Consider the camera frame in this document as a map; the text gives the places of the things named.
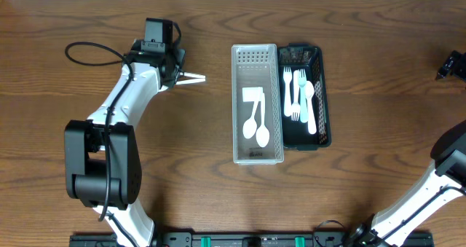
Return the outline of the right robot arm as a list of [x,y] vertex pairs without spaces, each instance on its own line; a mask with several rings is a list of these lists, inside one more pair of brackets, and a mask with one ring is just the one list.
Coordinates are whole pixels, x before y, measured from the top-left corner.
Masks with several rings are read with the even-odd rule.
[[430,157],[427,170],[409,191],[357,227],[345,246],[402,246],[438,209],[465,196],[465,122],[447,130]]

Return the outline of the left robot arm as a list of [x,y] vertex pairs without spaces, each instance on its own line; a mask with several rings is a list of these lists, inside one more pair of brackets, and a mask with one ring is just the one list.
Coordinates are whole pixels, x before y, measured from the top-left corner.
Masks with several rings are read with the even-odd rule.
[[138,198],[142,167],[135,129],[151,99],[174,87],[182,76],[185,50],[181,30],[172,20],[147,18],[145,36],[118,57],[121,76],[106,100],[85,120],[71,120],[64,130],[66,191],[99,212],[120,246],[152,246],[155,223]]

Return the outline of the white plastic spoon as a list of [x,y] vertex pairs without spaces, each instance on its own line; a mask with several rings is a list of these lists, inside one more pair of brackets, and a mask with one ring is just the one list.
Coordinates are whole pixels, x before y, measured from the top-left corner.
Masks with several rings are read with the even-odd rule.
[[312,105],[312,98],[314,94],[315,94],[315,89],[314,89],[313,84],[310,81],[307,81],[305,85],[305,95],[306,95],[306,100],[307,100],[307,112],[308,112],[307,130],[308,130],[308,133],[311,135],[314,135],[317,132],[314,109]]
[[182,74],[184,77],[190,77],[194,79],[205,79],[206,77],[205,75],[202,75],[202,74],[195,74],[195,73],[186,72],[186,71],[184,71]]
[[201,83],[205,81],[206,81],[206,78],[187,79],[187,80],[176,82],[176,85],[192,85],[192,84],[197,84],[197,83]]
[[252,138],[254,136],[255,132],[256,132],[257,123],[256,123],[256,120],[255,120],[255,115],[256,115],[256,110],[258,108],[258,104],[259,104],[260,99],[261,99],[261,93],[259,93],[256,96],[255,101],[253,103],[253,109],[252,109],[251,115],[245,121],[245,123],[243,124],[242,134],[243,134],[244,138],[246,138],[246,139]]
[[265,125],[265,116],[266,116],[266,104],[265,104],[265,94],[261,94],[261,124],[256,131],[256,141],[258,145],[262,148],[266,147],[269,143],[269,130]]

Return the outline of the white plastic fork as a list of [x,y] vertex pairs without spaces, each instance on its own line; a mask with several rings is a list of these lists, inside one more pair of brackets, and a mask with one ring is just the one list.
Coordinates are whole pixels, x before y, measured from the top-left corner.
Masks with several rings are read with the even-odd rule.
[[291,110],[291,81],[292,81],[292,72],[290,67],[285,67],[283,69],[283,81],[285,83],[285,96],[284,96],[284,115],[290,117],[292,115]]
[[299,70],[293,72],[293,103],[291,105],[293,121],[299,120],[300,105],[299,105]]
[[307,83],[307,77],[305,70],[302,68],[299,70],[298,84],[299,84],[299,104],[300,104],[300,121],[302,123],[308,122],[308,112],[307,112],[307,100],[305,96],[305,86]]

